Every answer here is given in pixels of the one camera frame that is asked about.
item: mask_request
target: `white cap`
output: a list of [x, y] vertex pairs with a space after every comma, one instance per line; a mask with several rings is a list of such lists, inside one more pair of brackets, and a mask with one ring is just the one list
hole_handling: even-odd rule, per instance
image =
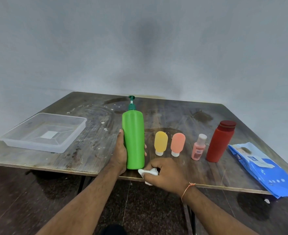
[[163, 152], [157, 152], [157, 151], [155, 151], [155, 154], [156, 154], [157, 156], [162, 156], [162, 155], [163, 155]]
[[206, 139], [207, 139], [207, 136], [206, 136], [205, 134], [202, 134], [202, 133], [201, 133], [201, 134], [198, 136], [197, 144], [198, 144], [198, 145], [204, 145], [205, 142], [206, 142]]
[[175, 153], [174, 151], [171, 151], [171, 155], [173, 155], [174, 157], [178, 157], [180, 153]]

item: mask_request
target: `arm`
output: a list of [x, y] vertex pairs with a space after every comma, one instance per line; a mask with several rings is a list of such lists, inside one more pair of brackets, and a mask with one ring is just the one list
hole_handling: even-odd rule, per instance
[[[145, 170], [153, 167], [160, 168], [158, 176], [144, 174], [144, 180], [166, 191], [183, 195], [189, 182], [172, 158], [157, 158], [149, 162]], [[257, 235], [234, 217], [209, 200], [196, 187], [190, 186], [186, 190], [183, 201], [191, 207], [197, 218], [209, 234], [215, 235]]]
[[118, 176], [126, 170], [123, 136], [121, 129], [110, 162], [94, 181], [48, 221], [37, 235], [93, 234]]

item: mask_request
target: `green bottle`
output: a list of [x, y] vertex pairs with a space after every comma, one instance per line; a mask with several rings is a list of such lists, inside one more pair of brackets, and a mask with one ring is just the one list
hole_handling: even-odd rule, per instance
[[127, 151], [127, 169], [142, 169], [144, 167], [144, 118], [140, 111], [135, 110], [133, 95], [129, 96], [129, 109], [122, 115], [122, 129]]

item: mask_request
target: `green pump cap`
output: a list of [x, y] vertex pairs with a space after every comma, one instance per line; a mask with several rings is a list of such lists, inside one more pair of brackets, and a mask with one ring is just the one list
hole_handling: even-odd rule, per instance
[[131, 103], [129, 104], [128, 110], [136, 110], [135, 105], [133, 104], [133, 100], [135, 99], [134, 95], [129, 95]]

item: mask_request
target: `right hand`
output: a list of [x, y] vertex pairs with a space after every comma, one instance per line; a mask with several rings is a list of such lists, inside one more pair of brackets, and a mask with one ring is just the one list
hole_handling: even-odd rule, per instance
[[184, 178], [181, 169], [172, 158], [156, 158], [150, 161], [143, 170], [160, 168], [158, 176], [144, 173], [144, 180], [178, 196], [182, 196], [189, 182]]

